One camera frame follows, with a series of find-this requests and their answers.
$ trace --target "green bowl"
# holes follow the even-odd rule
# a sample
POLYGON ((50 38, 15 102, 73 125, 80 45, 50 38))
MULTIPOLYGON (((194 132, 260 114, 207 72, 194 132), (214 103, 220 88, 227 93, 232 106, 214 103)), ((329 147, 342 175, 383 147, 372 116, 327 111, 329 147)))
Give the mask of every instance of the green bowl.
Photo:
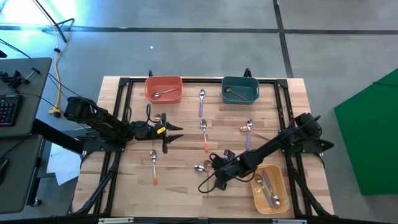
POLYGON ((221 92, 225 103, 250 105, 259 98, 259 82, 251 77, 224 77, 221 81, 221 92), (248 101, 232 92, 226 92, 227 87, 248 101))

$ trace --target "concrete floor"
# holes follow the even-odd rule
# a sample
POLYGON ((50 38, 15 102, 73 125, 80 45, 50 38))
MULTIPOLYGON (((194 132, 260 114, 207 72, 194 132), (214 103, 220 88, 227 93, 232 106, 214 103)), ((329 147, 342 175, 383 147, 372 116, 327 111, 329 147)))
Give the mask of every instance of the concrete floor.
MULTIPOLYGON (((74 0, 41 1, 57 21, 74 17, 77 26, 196 27, 276 29, 272 0, 74 0)), ((16 11, 13 0, 0 23, 47 24, 29 2, 16 11)), ((398 29, 395 0, 279 0, 286 29, 398 29)), ((67 32, 59 70, 62 83, 97 100, 105 75, 286 77, 278 34, 67 32)), ((53 57, 55 37, 37 31, 0 30, 0 38, 31 57, 53 57)), ((335 143, 325 153, 326 176, 336 215, 343 218, 398 223, 398 195, 360 194, 333 108, 398 66, 398 35, 286 35, 296 78, 304 78, 313 114, 322 115, 323 139, 335 143)), ((9 58, 24 56, 0 48, 9 58)), ((43 97, 55 101, 48 81, 43 97)), ((47 114, 41 103, 37 117, 60 130, 79 128, 47 114)), ((74 181, 58 187, 43 181, 43 205, 0 215, 0 220, 64 215, 74 181)))

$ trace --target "wooden tabletop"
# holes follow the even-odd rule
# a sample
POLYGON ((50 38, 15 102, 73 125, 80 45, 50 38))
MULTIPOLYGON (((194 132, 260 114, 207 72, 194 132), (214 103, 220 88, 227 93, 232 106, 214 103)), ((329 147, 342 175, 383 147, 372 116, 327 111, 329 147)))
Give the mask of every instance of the wooden tabletop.
MULTIPOLYGON (((116 92, 120 77, 104 77, 99 93, 98 106, 113 112, 116 92)), ((290 99, 294 116, 309 112, 307 92, 304 80, 288 79, 290 99)), ((222 217, 222 218, 292 218, 293 206, 290 199, 289 180, 283 154, 277 151, 264 159, 264 164, 276 164, 283 173, 290 208, 287 212, 275 215, 261 215, 255 208, 250 183, 237 180, 228 182, 225 191, 214 190, 209 196, 198 191, 199 184, 206 179, 205 173, 197 173, 193 166, 202 164, 209 153, 203 150, 203 132, 199 128, 198 117, 200 89, 206 90, 203 105, 203 118, 208 125, 209 152, 219 155, 225 149, 235 154, 243 152, 246 145, 246 133, 239 127, 246 124, 248 118, 254 121, 253 131, 272 139, 279 130, 279 119, 276 110, 274 88, 270 84, 260 84, 260 97, 253 105, 229 105, 223 103, 220 84, 217 83, 184 83, 180 103, 152 104, 152 116, 166 113, 168 121, 182 127, 182 131, 168 131, 168 134, 184 134, 182 138, 169 145, 169 153, 162 153, 162 142, 131 141, 122 153, 119 165, 118 180, 113 200, 112 216, 130 217, 222 217), (159 184, 153 185, 151 149, 158 154, 157 176, 159 184)), ((119 112, 121 119, 124 105, 119 112)), ((284 95, 281 91, 284 114, 287 114, 284 95)), ((146 120, 144 84, 135 83, 132 89, 132 118, 146 120)), ((265 142, 252 137, 252 148, 265 142)), ((103 163, 103 152, 92 153, 83 163, 78 179, 73 210, 79 209, 93 193, 100 179, 103 163)), ((308 188, 326 211, 333 213, 328 184, 322 162, 314 155, 303 155, 305 176, 308 188)), ((102 209, 105 206, 108 188, 104 191, 102 209)), ((303 198, 298 190, 300 208, 304 212, 303 198)))

